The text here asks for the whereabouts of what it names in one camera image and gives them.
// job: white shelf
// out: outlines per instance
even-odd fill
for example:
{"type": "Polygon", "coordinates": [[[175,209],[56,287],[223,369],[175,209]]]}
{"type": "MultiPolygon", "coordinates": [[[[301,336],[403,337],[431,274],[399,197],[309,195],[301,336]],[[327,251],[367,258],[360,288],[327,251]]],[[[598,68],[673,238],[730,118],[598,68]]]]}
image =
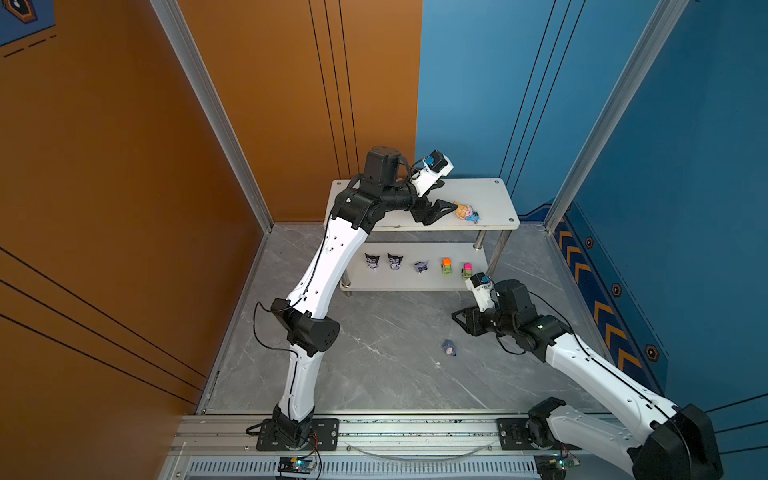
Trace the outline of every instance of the white shelf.
{"type": "MultiPolygon", "coordinates": [[[[334,180],[328,196],[326,219],[336,200],[336,195],[346,188],[349,180],[334,180]]],[[[432,225],[422,225],[413,221],[410,212],[394,210],[387,212],[384,218],[373,227],[374,231],[408,230],[517,230],[520,219],[512,206],[509,192],[501,178],[449,178],[445,185],[427,195],[430,201],[446,200],[471,205],[480,214],[477,224],[462,220],[454,212],[445,215],[432,225]]]]}
{"type": "Polygon", "coordinates": [[[350,285],[342,291],[465,291],[462,268],[472,264],[473,273],[488,270],[485,251],[475,250],[471,243],[364,243],[355,253],[346,272],[350,285]],[[366,253],[379,255],[379,268],[368,268],[366,253]],[[400,270],[389,268],[387,253],[402,255],[400,270]],[[445,275],[442,259],[450,258],[453,273],[445,275]],[[425,272],[417,273],[414,263],[428,260],[425,272]]]}

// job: orange wall panel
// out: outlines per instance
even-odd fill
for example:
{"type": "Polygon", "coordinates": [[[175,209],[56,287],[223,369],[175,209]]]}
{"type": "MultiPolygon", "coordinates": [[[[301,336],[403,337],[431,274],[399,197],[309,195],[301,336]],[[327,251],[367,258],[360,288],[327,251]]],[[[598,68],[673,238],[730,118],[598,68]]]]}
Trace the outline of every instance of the orange wall panel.
{"type": "Polygon", "coordinates": [[[360,164],[374,145],[416,155],[422,0],[341,0],[360,164]]]}
{"type": "Polygon", "coordinates": [[[150,3],[55,17],[0,49],[4,476],[156,478],[263,232],[150,3]]]}
{"type": "Polygon", "coordinates": [[[322,220],[375,145],[414,161],[421,0],[180,5],[275,221],[322,220]]]}
{"type": "Polygon", "coordinates": [[[180,6],[272,217],[319,220],[340,173],[308,2],[180,6]]]}

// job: vent grille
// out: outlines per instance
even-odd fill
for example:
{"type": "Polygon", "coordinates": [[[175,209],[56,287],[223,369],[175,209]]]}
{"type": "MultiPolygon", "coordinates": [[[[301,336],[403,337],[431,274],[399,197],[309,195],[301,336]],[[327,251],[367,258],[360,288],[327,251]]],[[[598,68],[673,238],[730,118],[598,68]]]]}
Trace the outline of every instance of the vent grille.
{"type": "MultiPolygon", "coordinates": [[[[193,457],[186,478],[274,478],[278,457],[193,457]]],[[[484,456],[462,462],[398,462],[336,456],[323,459],[323,480],[347,478],[540,478],[530,455],[484,456]]]]}
{"type": "Polygon", "coordinates": [[[188,475],[197,473],[268,473],[272,475],[276,463],[272,460],[238,460],[228,457],[203,458],[190,463],[188,475]]]}
{"type": "Polygon", "coordinates": [[[467,460],[463,462],[387,462],[352,460],[323,462],[323,476],[464,474],[500,477],[511,473],[536,473],[532,460],[467,460]]]}

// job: lower shelf board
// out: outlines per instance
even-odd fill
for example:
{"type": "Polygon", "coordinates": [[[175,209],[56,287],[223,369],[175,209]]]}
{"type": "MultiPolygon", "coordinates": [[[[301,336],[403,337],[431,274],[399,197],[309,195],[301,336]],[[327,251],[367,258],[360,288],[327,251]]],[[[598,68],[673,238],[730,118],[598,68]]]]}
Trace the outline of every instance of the lower shelf board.
{"type": "Polygon", "coordinates": [[[364,243],[355,252],[346,268],[350,285],[339,286],[342,291],[421,291],[445,292],[467,290],[462,278],[465,263],[472,272],[488,269],[483,249],[475,250],[472,243],[364,243]],[[368,268],[366,253],[379,256],[379,268],[368,268]],[[402,256],[400,270],[389,267],[387,253],[402,256]],[[444,258],[451,259],[452,273],[442,272],[444,258]],[[418,273],[414,263],[429,261],[425,272],[418,273]]]}

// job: small blue toy on floor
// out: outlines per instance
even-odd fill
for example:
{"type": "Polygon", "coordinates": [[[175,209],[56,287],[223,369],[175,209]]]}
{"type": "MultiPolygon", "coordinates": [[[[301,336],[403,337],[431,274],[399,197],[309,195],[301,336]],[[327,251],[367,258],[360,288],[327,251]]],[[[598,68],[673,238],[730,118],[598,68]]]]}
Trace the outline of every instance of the small blue toy on floor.
{"type": "Polygon", "coordinates": [[[456,356],[456,345],[451,340],[446,340],[442,343],[442,349],[446,354],[450,356],[456,356]]]}

